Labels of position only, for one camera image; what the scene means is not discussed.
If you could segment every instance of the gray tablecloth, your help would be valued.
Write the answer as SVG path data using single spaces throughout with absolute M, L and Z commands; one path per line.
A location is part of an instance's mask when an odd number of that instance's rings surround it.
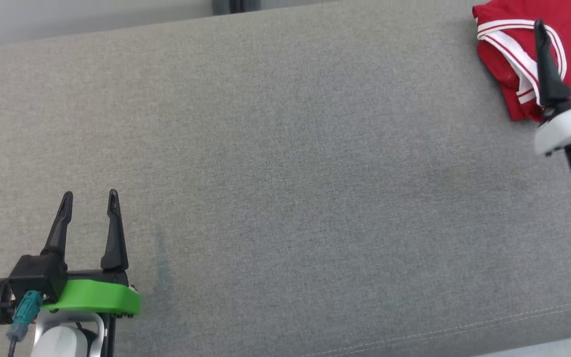
M 463 357 L 570 337 L 571 177 L 509 121 L 473 3 L 1 48 L 0 276 L 39 252 L 66 190 L 66 261 L 98 268 L 115 188 L 142 295 L 116 356 Z

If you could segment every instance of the cable connector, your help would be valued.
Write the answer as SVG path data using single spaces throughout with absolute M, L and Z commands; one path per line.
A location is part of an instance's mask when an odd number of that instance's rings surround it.
M 19 307 L 12 317 L 12 326 L 6 333 L 7 338 L 11 342 L 13 340 L 21 342 L 25 339 L 25 335 L 28 333 L 28 326 L 39 314 L 42 304 L 43 298 L 41 298 L 40 292 L 30 290 L 25 293 L 23 300 L 21 300 Z

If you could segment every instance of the folded red shirt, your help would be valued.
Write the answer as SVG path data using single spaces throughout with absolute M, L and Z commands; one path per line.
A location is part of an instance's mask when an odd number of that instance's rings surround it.
M 571 88 L 571 0 L 492 0 L 473 7 L 477 51 L 499 81 L 512 120 L 541 119 L 533 26 L 541 18 Z

